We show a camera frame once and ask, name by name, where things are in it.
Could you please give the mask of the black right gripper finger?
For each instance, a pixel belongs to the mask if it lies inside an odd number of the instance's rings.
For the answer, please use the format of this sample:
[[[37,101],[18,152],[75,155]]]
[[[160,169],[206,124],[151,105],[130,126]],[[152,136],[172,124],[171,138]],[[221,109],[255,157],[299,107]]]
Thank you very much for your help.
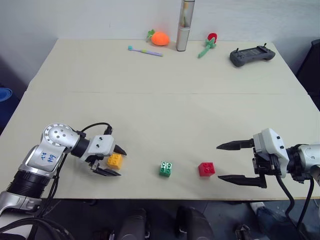
[[[218,178],[239,186],[251,186],[263,189],[267,188],[267,182],[264,175],[259,177],[246,177],[244,175],[219,175]]]
[[[227,143],[223,143],[216,147],[218,150],[238,151],[240,149],[254,148],[254,139],[249,140],[234,140]]]

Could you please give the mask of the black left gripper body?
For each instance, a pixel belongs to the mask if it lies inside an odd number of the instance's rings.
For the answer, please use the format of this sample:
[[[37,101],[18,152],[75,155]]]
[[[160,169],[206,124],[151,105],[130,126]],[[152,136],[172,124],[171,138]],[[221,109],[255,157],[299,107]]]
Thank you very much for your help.
[[[88,163],[90,169],[93,172],[103,172],[104,170],[100,167],[100,161],[104,159],[102,154],[90,155],[85,159],[85,162]]]

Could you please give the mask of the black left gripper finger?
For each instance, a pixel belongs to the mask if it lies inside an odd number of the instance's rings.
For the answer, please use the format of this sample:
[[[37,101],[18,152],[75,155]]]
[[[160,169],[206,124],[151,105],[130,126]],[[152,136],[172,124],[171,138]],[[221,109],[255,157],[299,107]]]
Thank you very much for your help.
[[[91,170],[96,173],[96,174],[99,174],[99,175],[102,175],[102,176],[106,176],[106,177],[118,177],[118,176],[121,176],[120,173],[112,170],[112,169],[109,169],[109,168],[106,168],[106,169],[102,169],[100,167],[92,167]]]
[[[116,154],[124,155],[124,156],[127,155],[126,151],[123,150],[123,149],[122,149],[119,145],[117,145],[117,144],[114,146],[113,152],[116,153]]]

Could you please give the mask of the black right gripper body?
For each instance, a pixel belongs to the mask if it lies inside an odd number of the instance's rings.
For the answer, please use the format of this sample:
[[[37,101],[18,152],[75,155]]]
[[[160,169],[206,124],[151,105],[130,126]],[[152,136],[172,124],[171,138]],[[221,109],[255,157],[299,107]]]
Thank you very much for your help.
[[[252,159],[255,174],[258,175],[278,175],[278,157],[275,154],[257,152],[253,148],[254,158]]]

